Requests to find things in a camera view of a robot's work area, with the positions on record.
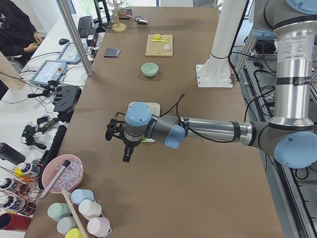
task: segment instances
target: plastic cup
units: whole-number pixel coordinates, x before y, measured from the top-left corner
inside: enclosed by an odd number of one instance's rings
[[[72,228],[67,233],[65,238],[83,238],[78,228]]]
[[[76,189],[72,192],[70,199],[73,203],[79,205],[85,199],[93,201],[94,194],[89,189]]]
[[[13,213],[3,213],[0,216],[0,230],[25,232],[31,222],[30,217],[20,216]]]
[[[104,237],[111,232],[110,221],[106,217],[95,217],[88,222],[87,230],[96,237]]]
[[[73,217],[63,217],[57,224],[57,231],[63,236],[72,228],[78,228]]]
[[[70,209],[65,203],[53,203],[48,209],[48,216],[56,222],[59,222],[63,217],[69,217],[70,213]]]
[[[89,221],[94,217],[100,216],[102,208],[100,204],[85,199],[79,204],[78,211]]]

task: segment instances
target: wooden stick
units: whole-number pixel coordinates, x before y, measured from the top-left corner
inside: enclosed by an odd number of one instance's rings
[[[77,215],[77,213],[75,211],[75,208],[74,208],[73,204],[71,203],[71,201],[70,201],[70,199],[69,199],[69,197],[67,195],[67,192],[63,191],[62,194],[63,194],[63,196],[64,196],[64,198],[65,198],[65,200],[67,202],[67,205],[69,206],[69,209],[70,209],[71,213],[73,214],[73,217],[74,217],[74,219],[76,221],[76,224],[77,224],[77,226],[78,226],[78,228],[79,228],[79,230],[81,232],[81,235],[83,236],[83,238],[89,238],[87,233],[86,233],[86,231],[85,231],[85,229],[84,229],[84,227],[83,227],[83,224],[81,224],[81,222],[80,222],[80,219],[79,219],[79,217],[78,217],[78,215]]]

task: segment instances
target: metal scoop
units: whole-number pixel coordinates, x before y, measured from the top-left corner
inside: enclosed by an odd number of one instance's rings
[[[128,17],[131,17],[135,20],[135,22],[137,22],[138,24],[148,24],[149,20],[146,19],[145,17],[142,16],[131,16],[131,15],[127,15]]]

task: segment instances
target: red container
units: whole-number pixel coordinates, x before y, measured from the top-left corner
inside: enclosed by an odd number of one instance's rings
[[[4,213],[0,216],[0,230],[25,232],[31,222],[30,217],[20,216],[13,213]]]

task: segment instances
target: brown table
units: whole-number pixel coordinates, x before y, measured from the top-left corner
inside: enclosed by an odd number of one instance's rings
[[[142,143],[125,163],[122,141],[105,141],[109,120],[133,101],[160,103],[164,112],[185,93],[181,116],[241,122],[245,111],[239,83],[197,87],[195,65],[210,56],[215,9],[136,7],[133,15],[150,24],[124,21],[125,32],[105,34],[59,152],[82,160],[79,188],[91,189],[102,205],[113,228],[109,237],[283,237],[257,149],[185,138],[177,150]],[[144,57],[147,35],[155,33],[173,34],[174,57]],[[119,58],[103,58],[107,47],[121,48]],[[148,61],[159,65],[153,78],[140,71]],[[61,237],[47,216],[54,202],[63,197],[49,194],[39,202],[26,238]]]

